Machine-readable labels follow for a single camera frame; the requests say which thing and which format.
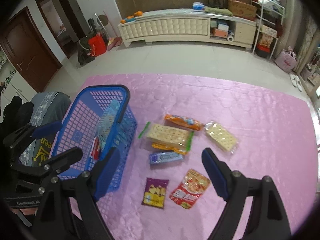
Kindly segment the blue plastic basket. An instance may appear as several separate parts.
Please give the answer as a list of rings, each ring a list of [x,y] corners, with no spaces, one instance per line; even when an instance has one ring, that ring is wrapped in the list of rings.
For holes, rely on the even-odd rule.
[[[100,85],[84,88],[74,99],[57,133],[51,157],[79,147],[80,161],[60,174],[62,179],[90,171],[115,147],[120,161],[113,176],[102,175],[97,182],[96,197],[120,187],[127,155],[133,142],[137,121],[129,106],[130,91],[124,85]]]

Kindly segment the light blue cracker pack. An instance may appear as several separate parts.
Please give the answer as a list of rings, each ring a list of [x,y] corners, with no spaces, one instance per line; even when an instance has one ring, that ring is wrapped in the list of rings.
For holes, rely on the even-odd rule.
[[[99,138],[101,152],[104,150],[119,107],[120,103],[117,100],[112,100],[111,103],[105,108],[102,116],[99,119],[97,124],[97,136]]]

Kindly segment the green-sealed cracker pack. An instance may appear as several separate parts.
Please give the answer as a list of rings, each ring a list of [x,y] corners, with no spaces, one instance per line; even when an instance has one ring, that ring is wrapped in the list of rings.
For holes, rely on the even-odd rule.
[[[147,122],[138,139],[190,151],[194,131]]]

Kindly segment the red white snack pouch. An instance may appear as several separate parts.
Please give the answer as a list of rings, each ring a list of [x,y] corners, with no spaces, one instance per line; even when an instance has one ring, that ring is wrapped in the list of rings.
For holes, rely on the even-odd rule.
[[[99,138],[95,137],[91,147],[90,157],[93,160],[98,160],[99,155],[100,155],[100,142],[99,142]]]

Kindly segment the red noodle snack pouch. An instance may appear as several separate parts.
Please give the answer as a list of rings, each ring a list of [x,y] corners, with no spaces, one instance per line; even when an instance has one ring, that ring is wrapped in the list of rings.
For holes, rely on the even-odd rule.
[[[184,209],[190,209],[209,186],[210,180],[207,177],[193,169],[189,169],[169,198]]]

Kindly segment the clear pale cracker pack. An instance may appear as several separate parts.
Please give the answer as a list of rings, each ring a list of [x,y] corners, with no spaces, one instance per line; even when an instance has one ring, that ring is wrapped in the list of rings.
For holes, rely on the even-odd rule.
[[[238,139],[220,123],[209,121],[204,125],[206,135],[212,139],[223,152],[233,154],[238,147]]]

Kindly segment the orange flat snack packet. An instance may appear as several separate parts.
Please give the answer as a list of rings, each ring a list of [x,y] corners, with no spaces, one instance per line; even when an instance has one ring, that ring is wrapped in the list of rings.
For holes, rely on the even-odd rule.
[[[155,149],[158,149],[158,150],[173,151],[173,152],[175,152],[177,154],[181,154],[181,155],[187,155],[189,153],[186,150],[175,148],[173,146],[167,146],[167,145],[158,144],[158,143],[155,143],[155,142],[153,142],[151,144],[151,146],[152,146],[152,148],[155,148]]]

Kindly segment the purple yellow chip packet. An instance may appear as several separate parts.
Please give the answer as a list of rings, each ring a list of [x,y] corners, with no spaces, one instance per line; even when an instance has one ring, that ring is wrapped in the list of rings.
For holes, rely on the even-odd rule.
[[[169,180],[147,178],[142,205],[163,209]]]

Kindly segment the pink quilted mat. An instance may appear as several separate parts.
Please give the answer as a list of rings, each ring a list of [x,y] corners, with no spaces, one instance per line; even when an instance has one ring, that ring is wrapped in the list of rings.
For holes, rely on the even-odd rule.
[[[259,179],[233,239],[294,239],[312,222],[317,143],[306,102],[262,87],[208,77],[129,74],[89,77],[84,87],[125,85],[137,120],[120,190],[99,209],[114,239],[208,239],[232,195],[211,156],[241,178]],[[150,130],[166,114],[204,124],[184,161],[151,166]]]

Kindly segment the orange snack bar wrapper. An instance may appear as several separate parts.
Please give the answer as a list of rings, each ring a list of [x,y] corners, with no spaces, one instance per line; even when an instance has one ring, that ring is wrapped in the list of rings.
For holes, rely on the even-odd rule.
[[[164,120],[184,128],[192,129],[194,131],[200,131],[203,129],[203,123],[186,116],[166,114],[164,116]]]

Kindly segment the brown wooden door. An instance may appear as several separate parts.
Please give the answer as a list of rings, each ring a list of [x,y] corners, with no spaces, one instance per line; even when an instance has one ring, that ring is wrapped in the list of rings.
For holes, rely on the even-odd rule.
[[[13,67],[37,92],[42,92],[62,67],[40,34],[27,7],[2,27],[1,48]]]

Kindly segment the red bag on floor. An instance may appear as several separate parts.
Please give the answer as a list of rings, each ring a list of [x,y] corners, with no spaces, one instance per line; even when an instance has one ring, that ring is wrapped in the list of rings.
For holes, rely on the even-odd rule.
[[[97,34],[88,40],[88,44],[91,49],[91,56],[97,57],[107,51],[107,46],[101,34]]]

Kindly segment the cream tufted tv cabinet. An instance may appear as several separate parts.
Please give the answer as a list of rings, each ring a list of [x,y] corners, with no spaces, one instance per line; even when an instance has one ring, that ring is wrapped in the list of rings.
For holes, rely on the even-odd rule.
[[[125,47],[132,42],[187,41],[226,44],[251,49],[256,22],[193,9],[145,12],[118,29]]]

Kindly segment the white metal shelf rack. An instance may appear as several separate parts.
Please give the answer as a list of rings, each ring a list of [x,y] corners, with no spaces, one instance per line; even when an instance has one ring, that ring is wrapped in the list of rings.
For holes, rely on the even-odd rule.
[[[257,30],[253,50],[257,51],[258,45],[266,46],[271,59],[278,39],[282,35],[285,7],[281,5],[280,0],[251,0],[251,5],[257,9],[255,13]]]

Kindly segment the cardboard box on cabinet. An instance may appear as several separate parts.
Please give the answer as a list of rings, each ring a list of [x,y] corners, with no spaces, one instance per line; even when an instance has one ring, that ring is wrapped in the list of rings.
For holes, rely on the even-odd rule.
[[[228,10],[231,11],[234,16],[250,21],[255,20],[257,12],[255,6],[235,0],[228,0]]]

